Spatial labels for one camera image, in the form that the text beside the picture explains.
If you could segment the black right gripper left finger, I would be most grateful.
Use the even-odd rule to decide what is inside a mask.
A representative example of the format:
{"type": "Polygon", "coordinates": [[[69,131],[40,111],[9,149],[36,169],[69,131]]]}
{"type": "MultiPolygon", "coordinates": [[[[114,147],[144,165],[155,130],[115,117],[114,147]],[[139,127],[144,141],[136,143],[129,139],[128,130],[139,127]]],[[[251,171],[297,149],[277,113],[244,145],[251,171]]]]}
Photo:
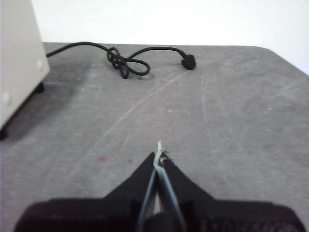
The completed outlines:
{"type": "Polygon", "coordinates": [[[153,173],[151,153],[105,197],[57,198],[30,205],[16,232],[132,232],[153,173]]]}

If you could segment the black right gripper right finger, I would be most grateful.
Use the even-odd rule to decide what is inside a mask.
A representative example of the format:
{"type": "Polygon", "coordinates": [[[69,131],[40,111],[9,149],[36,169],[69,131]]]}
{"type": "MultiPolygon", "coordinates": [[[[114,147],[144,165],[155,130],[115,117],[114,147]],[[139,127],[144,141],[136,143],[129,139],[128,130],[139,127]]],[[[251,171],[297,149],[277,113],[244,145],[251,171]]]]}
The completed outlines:
{"type": "Polygon", "coordinates": [[[156,171],[164,208],[183,232],[304,232],[289,207],[263,201],[220,200],[189,179],[157,144],[156,171]]]}

